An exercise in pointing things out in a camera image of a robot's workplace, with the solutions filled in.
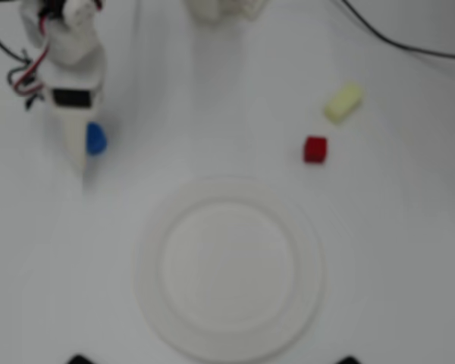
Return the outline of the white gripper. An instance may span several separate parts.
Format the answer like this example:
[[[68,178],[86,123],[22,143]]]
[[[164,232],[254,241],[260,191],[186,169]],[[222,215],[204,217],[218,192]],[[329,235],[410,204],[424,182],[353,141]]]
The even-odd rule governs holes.
[[[67,156],[80,176],[87,166],[87,127],[103,101],[106,67],[102,45],[73,65],[44,62],[45,99],[56,108]]]

